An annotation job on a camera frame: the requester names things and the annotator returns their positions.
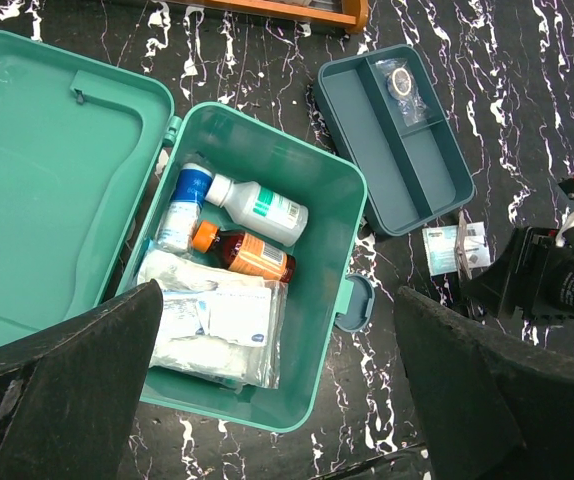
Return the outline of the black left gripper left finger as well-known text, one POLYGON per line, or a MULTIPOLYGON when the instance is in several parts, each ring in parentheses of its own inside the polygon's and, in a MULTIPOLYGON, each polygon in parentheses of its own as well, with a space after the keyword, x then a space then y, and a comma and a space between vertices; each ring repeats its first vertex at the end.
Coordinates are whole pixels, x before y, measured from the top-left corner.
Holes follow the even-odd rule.
POLYGON ((159 329, 155 281, 0 347, 0 479, 114 479, 159 329))

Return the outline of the green plastic medicine box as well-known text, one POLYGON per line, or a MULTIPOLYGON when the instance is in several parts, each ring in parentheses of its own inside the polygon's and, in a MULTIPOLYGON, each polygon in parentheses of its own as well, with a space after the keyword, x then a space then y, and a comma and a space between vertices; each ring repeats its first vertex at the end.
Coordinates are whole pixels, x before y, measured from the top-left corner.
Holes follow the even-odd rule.
POLYGON ((179 195, 186 163, 263 189, 259 206, 295 224, 279 385, 240 393, 160 367, 144 402, 287 433, 314 406, 333 322, 349 310, 346 270, 366 203, 351 163, 231 107, 175 113, 159 81, 0 30, 0 346, 98 306, 131 229, 119 291, 157 247, 191 255, 190 229, 235 222, 179 195))

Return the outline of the small white blue card packet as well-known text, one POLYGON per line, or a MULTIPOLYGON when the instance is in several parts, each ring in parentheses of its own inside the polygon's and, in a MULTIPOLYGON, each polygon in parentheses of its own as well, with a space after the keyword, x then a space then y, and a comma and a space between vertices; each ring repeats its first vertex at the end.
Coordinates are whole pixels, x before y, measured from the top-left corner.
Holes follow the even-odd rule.
MULTIPOLYGON (((455 225, 422 230, 423 244, 431 276, 457 271, 455 254, 457 233, 458 227, 455 225)), ((491 265, 492 260, 483 222, 467 225, 464 249, 470 269, 485 268, 491 265)))

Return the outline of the small blue-capped bottle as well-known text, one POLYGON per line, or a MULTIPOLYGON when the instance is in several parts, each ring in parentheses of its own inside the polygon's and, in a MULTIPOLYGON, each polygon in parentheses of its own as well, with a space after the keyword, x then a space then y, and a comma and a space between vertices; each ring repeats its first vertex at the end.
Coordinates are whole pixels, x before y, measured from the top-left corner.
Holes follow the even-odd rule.
POLYGON ((182 166, 157 232, 156 242, 163 250, 184 254, 191 249, 193 232, 212 181, 213 174, 198 163, 182 166))

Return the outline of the white blue cotton packet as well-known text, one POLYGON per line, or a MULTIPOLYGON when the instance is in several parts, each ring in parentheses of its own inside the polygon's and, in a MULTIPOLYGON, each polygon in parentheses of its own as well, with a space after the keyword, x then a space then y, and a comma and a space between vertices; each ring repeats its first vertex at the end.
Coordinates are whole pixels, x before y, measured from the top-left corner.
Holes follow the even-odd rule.
POLYGON ((162 291, 212 291, 218 282, 207 276, 205 267, 172 253, 153 248, 149 250, 136 275, 136 283, 155 281, 162 291))

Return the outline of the orange wooden shelf rack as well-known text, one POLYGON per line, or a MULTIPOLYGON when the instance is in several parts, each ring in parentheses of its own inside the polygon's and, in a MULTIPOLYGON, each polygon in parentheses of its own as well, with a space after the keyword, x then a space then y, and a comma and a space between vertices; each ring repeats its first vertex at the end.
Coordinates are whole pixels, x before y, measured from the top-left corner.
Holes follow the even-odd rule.
POLYGON ((176 1, 176 4, 200 6, 295 22, 309 22, 338 28, 348 34, 361 33, 370 18, 370 2, 368 0, 204 0, 176 1))

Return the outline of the clear bag of swabs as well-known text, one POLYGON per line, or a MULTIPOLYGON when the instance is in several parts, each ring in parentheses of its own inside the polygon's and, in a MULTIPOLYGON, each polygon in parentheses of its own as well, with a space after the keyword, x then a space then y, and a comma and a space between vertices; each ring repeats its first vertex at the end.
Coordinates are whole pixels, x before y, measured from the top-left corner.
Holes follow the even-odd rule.
POLYGON ((233 390, 276 389, 286 294, 280 282, 164 291, 150 365, 233 390))

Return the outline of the blue divided tray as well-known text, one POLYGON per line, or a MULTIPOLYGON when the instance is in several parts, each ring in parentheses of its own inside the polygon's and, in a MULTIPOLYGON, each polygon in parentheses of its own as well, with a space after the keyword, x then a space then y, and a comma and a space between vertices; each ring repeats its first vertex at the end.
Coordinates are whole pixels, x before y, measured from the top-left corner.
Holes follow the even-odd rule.
POLYGON ((339 155, 363 173, 365 216, 379 235, 405 235, 468 203, 473 178, 424 62, 408 45, 395 45, 323 64, 314 98, 339 155), (432 110, 425 122, 405 125, 389 95, 378 60, 403 58, 432 110))

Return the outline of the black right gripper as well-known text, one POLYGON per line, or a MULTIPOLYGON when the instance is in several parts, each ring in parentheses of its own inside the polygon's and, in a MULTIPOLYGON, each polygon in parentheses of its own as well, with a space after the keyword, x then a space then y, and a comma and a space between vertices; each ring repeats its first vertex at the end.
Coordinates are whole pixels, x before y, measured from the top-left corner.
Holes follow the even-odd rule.
POLYGON ((476 277, 459 258, 461 293, 469 313, 477 308, 498 320, 524 319, 551 324, 574 319, 574 227, 562 232, 558 245, 553 229, 514 230, 507 249, 476 277))

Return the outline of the brown orange-label bottle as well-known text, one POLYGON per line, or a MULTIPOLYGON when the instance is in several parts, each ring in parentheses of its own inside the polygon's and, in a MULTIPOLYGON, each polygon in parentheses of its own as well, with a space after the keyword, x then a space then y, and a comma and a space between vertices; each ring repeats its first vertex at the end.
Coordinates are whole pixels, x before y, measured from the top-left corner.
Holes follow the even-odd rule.
POLYGON ((221 268, 234 273, 289 283, 296 270, 292 255, 245 230, 223 230, 208 221, 196 229, 192 246, 200 253, 213 254, 221 268))

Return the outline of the white green-label bottle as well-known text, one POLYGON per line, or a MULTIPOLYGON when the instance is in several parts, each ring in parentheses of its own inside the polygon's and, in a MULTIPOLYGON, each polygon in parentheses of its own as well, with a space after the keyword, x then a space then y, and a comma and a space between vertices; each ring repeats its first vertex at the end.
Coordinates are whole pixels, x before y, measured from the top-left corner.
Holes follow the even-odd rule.
POLYGON ((287 247, 299 240, 308 223, 307 207, 255 181, 236 183, 216 174, 205 200, 224 208, 236 224, 287 247))

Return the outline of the small clear tape bag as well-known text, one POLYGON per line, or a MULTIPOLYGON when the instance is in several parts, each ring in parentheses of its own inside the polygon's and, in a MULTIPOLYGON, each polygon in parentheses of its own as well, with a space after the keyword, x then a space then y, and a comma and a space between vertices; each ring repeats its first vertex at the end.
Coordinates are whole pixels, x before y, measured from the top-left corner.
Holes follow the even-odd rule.
POLYGON ((405 125, 427 121, 432 110, 420 93, 409 62, 403 58, 378 60, 375 67, 385 77, 388 93, 396 101, 405 125))

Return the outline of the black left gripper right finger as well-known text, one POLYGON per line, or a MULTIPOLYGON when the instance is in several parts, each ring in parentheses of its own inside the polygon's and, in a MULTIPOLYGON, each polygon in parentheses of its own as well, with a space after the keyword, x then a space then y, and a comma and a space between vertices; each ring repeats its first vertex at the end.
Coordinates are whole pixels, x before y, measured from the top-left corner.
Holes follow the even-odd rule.
POLYGON ((435 479, 574 479, 574 358, 408 287, 396 340, 435 479))

